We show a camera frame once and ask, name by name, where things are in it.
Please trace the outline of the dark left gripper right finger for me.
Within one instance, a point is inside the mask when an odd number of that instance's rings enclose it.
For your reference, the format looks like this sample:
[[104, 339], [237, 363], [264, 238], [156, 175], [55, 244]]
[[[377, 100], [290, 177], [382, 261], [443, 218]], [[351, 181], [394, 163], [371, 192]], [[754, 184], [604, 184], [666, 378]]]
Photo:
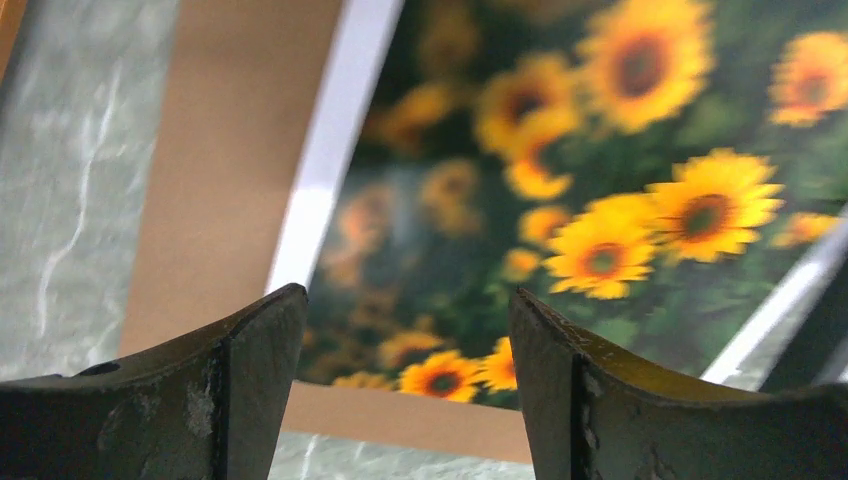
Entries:
[[663, 368], [518, 289], [512, 355], [539, 479], [843, 479], [847, 388], [778, 394]]

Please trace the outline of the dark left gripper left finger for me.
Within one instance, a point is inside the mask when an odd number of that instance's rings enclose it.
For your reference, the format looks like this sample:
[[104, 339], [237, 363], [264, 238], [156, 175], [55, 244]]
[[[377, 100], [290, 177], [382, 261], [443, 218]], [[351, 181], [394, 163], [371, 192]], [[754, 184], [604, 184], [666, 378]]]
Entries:
[[73, 376], [1, 385], [5, 479], [264, 479], [296, 373], [307, 294], [286, 285]]

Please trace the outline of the orange wooden shelf rack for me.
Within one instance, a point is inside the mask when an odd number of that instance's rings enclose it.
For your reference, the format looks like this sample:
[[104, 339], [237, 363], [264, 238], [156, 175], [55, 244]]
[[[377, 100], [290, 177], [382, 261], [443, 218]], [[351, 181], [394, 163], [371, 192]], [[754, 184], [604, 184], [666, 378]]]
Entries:
[[1, 0], [0, 4], [0, 79], [5, 77], [12, 51], [27, 8], [27, 0]]

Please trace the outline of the white mat board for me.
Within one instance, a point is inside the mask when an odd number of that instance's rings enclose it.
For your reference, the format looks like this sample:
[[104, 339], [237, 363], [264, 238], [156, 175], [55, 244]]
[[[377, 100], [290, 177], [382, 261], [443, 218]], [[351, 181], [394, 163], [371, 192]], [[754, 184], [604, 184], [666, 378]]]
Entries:
[[757, 390], [847, 254], [847, 218], [810, 247], [700, 376]]

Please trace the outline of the black picture frame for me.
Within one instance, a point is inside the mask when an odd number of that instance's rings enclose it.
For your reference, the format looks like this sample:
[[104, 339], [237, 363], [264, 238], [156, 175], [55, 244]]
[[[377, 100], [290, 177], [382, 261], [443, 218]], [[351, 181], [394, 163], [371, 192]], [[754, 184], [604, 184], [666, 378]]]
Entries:
[[847, 266], [842, 265], [814, 303], [760, 387], [776, 393], [847, 381]]

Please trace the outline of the brown backing board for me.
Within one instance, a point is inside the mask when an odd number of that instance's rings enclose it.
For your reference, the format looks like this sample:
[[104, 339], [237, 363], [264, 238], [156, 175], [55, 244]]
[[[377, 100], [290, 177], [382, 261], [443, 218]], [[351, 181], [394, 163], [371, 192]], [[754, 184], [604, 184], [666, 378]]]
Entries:
[[184, 1], [119, 351], [313, 272], [398, 1]]

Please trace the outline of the sunflower photo print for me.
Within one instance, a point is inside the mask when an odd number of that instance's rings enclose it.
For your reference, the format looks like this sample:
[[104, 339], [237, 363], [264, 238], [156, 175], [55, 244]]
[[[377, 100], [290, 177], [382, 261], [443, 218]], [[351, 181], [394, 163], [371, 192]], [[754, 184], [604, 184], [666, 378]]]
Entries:
[[522, 287], [700, 377], [847, 218], [843, 1], [398, 1], [297, 377], [519, 405]]

